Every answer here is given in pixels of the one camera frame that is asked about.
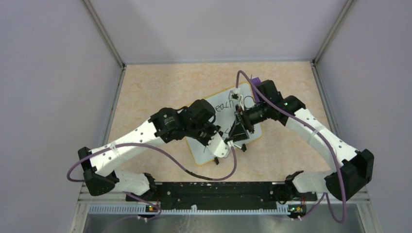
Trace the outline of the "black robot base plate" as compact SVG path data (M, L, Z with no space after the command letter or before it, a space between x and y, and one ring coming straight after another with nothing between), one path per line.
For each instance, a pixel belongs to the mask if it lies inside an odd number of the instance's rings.
M140 196L162 210L270 210L282 204L317 201L284 182L163 182Z

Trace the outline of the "yellow-framed whiteboard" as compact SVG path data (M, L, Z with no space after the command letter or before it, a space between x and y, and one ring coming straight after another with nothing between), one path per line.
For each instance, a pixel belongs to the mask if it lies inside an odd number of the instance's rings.
M242 82L239 84L239 89L244 99L242 100L244 107L251 108L255 104L252 88L249 83ZM214 107L216 112L216 121L214 124L220 126L221 132L223 132L222 138L228 137L230 128L235 120L234 111L235 105L238 103L236 100L229 99L229 93L232 88L223 90L217 94L209 96L206 100ZM236 142L236 145L248 144L262 137L263 132L260 124L254 126L255 132L249 134L249 138ZM203 165L208 162L212 162L215 155L211 153L204 145L192 138L186 139L189 149L192 153L194 161L198 165Z

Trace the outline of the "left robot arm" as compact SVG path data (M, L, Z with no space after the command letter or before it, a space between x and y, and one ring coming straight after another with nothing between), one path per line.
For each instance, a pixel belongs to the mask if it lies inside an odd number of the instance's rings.
M220 127L215 125L215 108L205 99L196 100L180 109L162 108L128 134L100 148L82 148L84 180L92 196L111 191L129 192L143 200L156 193L154 178L149 173L135 174L118 167L147 149L189 137L197 140L216 157L226 157L230 148L224 143Z

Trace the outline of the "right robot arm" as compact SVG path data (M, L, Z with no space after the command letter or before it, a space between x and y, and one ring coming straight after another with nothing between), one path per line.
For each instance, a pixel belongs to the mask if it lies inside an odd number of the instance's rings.
M372 178L374 155L345 143L306 108L295 96L283 98L274 81L265 80L255 87L258 102L248 109L236 106L235 120L227 141L238 142L254 133L255 125L272 119L300 135L328 163L324 172L297 171L285 179L285 194L298 200L304 193L329 193L338 200L349 200Z

